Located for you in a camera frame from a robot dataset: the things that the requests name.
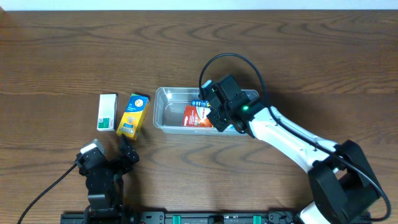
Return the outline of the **red white medicine box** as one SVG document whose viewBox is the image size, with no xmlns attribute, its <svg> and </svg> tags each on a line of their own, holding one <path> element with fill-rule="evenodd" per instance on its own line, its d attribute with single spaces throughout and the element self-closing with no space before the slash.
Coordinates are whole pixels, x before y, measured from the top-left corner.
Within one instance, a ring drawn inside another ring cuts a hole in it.
<svg viewBox="0 0 398 224">
<path fill-rule="evenodd" d="M 209 113 L 209 108 L 187 105 L 183 113 L 182 126 L 212 128 L 213 125 L 207 118 Z"/>
</svg>

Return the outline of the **blue Kool Fever box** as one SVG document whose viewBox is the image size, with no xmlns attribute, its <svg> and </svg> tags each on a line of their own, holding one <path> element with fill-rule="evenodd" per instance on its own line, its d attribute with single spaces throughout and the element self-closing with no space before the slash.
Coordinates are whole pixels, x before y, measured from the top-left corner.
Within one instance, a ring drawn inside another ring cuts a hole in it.
<svg viewBox="0 0 398 224">
<path fill-rule="evenodd" d="M 210 108 L 211 107 L 210 103 L 206 100 L 192 100 L 191 105 L 195 106 L 195 107 L 202 107 L 202 108 Z"/>
</svg>

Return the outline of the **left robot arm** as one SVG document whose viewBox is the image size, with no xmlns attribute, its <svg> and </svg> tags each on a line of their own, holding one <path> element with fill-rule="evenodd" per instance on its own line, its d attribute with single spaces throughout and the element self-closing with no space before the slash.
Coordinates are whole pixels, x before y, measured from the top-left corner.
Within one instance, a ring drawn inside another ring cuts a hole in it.
<svg viewBox="0 0 398 224">
<path fill-rule="evenodd" d="M 126 216 L 123 175 L 132 171 L 137 162 L 139 155 L 125 135 L 120 137 L 119 154 L 115 159 L 106 158 L 105 148 L 97 139 L 80 149 L 75 164 L 79 174 L 86 177 L 88 201 L 94 218 L 120 220 Z"/>
</svg>

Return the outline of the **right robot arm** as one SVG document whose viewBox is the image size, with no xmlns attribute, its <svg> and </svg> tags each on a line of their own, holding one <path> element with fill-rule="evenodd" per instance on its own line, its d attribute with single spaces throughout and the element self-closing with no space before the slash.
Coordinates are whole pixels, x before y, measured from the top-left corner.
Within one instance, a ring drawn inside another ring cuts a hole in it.
<svg viewBox="0 0 398 224">
<path fill-rule="evenodd" d="M 302 223 L 371 223 L 366 210 L 386 198 L 362 149 L 353 141 L 320 138 L 283 116 L 268 97 L 250 99 L 233 76 L 199 84 L 210 103 L 208 119 L 222 132 L 264 141 L 293 160 L 308 175 L 313 202 L 298 215 Z"/>
</svg>

